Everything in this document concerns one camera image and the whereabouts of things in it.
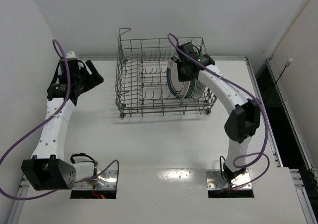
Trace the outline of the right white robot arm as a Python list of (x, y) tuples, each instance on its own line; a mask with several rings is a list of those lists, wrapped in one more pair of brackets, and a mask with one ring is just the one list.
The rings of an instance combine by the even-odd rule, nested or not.
[(260, 125), (260, 109), (255, 101), (224, 81), (223, 74), (209, 55), (197, 54), (190, 42), (177, 45), (176, 51), (179, 80), (197, 79), (216, 95), (229, 114), (224, 125), (229, 147), (223, 178), (231, 183), (246, 170), (245, 157), (251, 137)]

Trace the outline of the red-green rimmed plate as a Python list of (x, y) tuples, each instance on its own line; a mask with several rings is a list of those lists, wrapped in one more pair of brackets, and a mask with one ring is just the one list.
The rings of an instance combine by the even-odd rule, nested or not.
[(190, 80), (190, 81), (185, 81), (183, 83), (183, 88), (181, 90), (181, 92), (178, 93), (178, 95), (176, 95), (176, 98), (179, 99), (185, 99), (185, 98), (190, 98), (194, 89), (196, 86), (196, 80)]
[(167, 85), (172, 95), (178, 97), (183, 89), (183, 82), (178, 79), (177, 56), (172, 56), (168, 60), (166, 67)]

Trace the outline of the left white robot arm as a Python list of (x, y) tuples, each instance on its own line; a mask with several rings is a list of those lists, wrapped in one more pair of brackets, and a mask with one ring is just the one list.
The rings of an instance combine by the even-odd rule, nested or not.
[(60, 59), (47, 89), (48, 122), (31, 159), (22, 162), (22, 172), (36, 191), (72, 189), (76, 182), (95, 176), (97, 161), (65, 161), (64, 148), (71, 115), (78, 98), (103, 83), (92, 61), (78, 59), (74, 51)]

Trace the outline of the white plate with grey rings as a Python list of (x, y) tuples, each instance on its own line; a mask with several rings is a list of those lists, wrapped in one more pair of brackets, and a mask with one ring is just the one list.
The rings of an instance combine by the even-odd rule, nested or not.
[(199, 99), (203, 93), (205, 92), (206, 86), (205, 84), (203, 84), (202, 82), (200, 82), (199, 80), (195, 80), (195, 86), (194, 86), (194, 90), (191, 94), (191, 98), (194, 100)]

